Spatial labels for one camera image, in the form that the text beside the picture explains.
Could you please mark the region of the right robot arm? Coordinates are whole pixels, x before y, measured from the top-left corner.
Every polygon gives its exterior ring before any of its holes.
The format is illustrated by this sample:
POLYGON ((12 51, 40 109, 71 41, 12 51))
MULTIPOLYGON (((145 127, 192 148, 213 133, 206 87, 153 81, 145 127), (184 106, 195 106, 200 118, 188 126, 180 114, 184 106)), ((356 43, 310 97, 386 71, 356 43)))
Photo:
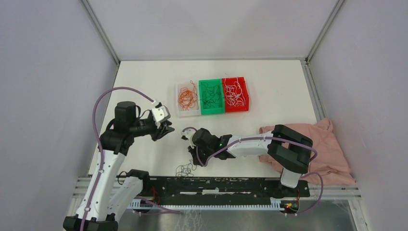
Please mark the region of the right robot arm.
POLYGON ((278 191, 283 196, 291 196, 297 191, 301 176, 308 172, 310 162, 318 156, 309 137, 285 125, 276 125, 273 130, 258 135, 220 137, 205 128, 187 127, 182 130, 181 138, 189 143, 193 163, 202 167, 213 158, 271 157, 283 167, 278 183, 278 191))

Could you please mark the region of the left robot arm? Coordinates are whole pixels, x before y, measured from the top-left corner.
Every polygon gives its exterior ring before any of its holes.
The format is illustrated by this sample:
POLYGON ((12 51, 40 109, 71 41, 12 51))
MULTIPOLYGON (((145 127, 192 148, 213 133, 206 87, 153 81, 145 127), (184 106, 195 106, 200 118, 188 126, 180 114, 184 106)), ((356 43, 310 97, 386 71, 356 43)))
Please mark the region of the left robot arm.
POLYGON ((158 103, 147 118, 137 117, 139 107, 134 102, 119 102, 115 117, 99 137, 99 157, 95 171, 80 206, 63 222, 66 231, 116 231, 118 223, 132 200, 151 191, 149 173, 130 170, 116 193, 112 193, 119 169, 135 138, 149 135, 153 141, 173 132, 171 115, 158 103))

